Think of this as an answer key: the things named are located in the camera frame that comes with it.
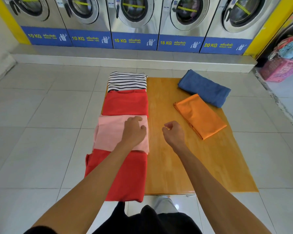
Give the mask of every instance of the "blue label panel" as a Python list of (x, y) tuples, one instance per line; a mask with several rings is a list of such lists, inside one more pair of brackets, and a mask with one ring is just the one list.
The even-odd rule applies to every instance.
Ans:
[(252, 39), (206, 37), (200, 53), (243, 55)]
[(133, 50), (151, 50), (157, 49), (157, 34), (138, 34), (112, 32), (114, 48), (133, 49)]
[(110, 31), (67, 30), (74, 47), (113, 48)]
[(199, 52), (204, 37), (160, 35), (158, 51)]
[(72, 46), (66, 29), (21, 27), (33, 45)]

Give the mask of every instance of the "hand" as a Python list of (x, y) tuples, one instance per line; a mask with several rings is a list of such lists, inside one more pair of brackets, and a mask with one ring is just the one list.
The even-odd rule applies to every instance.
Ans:
[(124, 145), (129, 146), (130, 149), (133, 149), (133, 147), (140, 144), (147, 134), (147, 128), (145, 126), (140, 127), (140, 121), (142, 121), (142, 117), (139, 116), (130, 117), (125, 121), (125, 128), (121, 142)]
[(186, 145), (185, 133), (182, 127), (176, 121), (167, 122), (162, 128), (165, 141), (172, 147), (177, 149), (180, 146)]

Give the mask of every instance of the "folded striped shirt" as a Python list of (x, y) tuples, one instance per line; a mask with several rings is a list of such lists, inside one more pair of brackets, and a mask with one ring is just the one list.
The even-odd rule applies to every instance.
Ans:
[(146, 90), (147, 76), (145, 73), (113, 72), (107, 82), (107, 91), (111, 90)]

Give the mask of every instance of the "pink basket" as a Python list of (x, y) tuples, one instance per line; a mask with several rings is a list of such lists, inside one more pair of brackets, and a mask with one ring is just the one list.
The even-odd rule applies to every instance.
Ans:
[(293, 74), (293, 60), (276, 56), (259, 70), (265, 81), (281, 82)]

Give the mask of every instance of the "wooden board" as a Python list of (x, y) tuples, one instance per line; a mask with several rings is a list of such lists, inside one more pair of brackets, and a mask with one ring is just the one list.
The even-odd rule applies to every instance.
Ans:
[(188, 147), (210, 173), (230, 192), (258, 192), (222, 109), (210, 106), (227, 127), (202, 140), (174, 108), (190, 95), (178, 88), (179, 78), (147, 79), (149, 146), (145, 194), (188, 194), (194, 189), (178, 156), (165, 142), (162, 127), (177, 121), (185, 131)]

